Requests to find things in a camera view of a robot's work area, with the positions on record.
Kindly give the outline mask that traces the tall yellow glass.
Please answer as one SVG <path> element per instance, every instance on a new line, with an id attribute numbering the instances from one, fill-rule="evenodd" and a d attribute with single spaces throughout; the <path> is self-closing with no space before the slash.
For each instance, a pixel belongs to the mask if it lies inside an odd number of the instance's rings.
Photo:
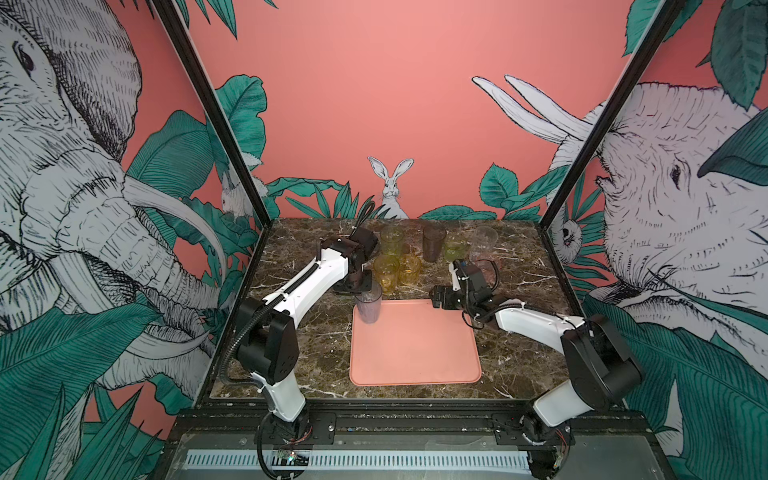
<path id="1" fill-rule="evenodd" d="M 383 294 L 393 294 L 398 285 L 399 259 L 394 255 L 378 256 L 373 262 L 373 269 Z"/>

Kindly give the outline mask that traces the clear blue tall glass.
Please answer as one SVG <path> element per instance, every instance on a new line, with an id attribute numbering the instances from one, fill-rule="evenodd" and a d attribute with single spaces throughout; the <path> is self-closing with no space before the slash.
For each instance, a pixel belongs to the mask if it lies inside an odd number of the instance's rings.
<path id="1" fill-rule="evenodd" d="M 356 308 L 363 323 L 373 324 L 378 321 L 383 292 L 378 282 L 373 281 L 371 288 L 355 296 Z"/>

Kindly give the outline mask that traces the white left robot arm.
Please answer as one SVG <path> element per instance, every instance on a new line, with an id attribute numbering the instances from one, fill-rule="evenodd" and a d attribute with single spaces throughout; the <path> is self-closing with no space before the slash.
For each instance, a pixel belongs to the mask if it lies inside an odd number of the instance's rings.
<path id="1" fill-rule="evenodd" d="M 242 301 L 235 312 L 234 336 L 218 370 L 222 384 L 255 386 L 274 417 L 297 421 L 306 405 L 295 376 L 298 327 L 327 291 L 344 295 L 370 291 L 373 275 L 365 264 L 377 245 L 376 234 L 363 227 L 325 239 L 287 284 L 262 299 Z"/>

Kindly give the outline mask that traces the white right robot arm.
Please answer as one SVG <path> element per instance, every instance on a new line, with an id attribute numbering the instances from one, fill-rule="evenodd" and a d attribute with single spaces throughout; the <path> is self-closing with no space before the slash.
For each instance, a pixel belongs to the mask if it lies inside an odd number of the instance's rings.
<path id="1" fill-rule="evenodd" d="M 550 314 L 504 297 L 468 260 L 449 264 L 450 285 L 431 288 L 435 308 L 457 310 L 475 330 L 494 327 L 532 339 L 562 354 L 568 379 L 530 401 L 517 429 L 532 445 L 561 440 L 567 423 L 590 411 L 622 403 L 645 372 L 614 322 L 603 314 L 588 318 Z"/>

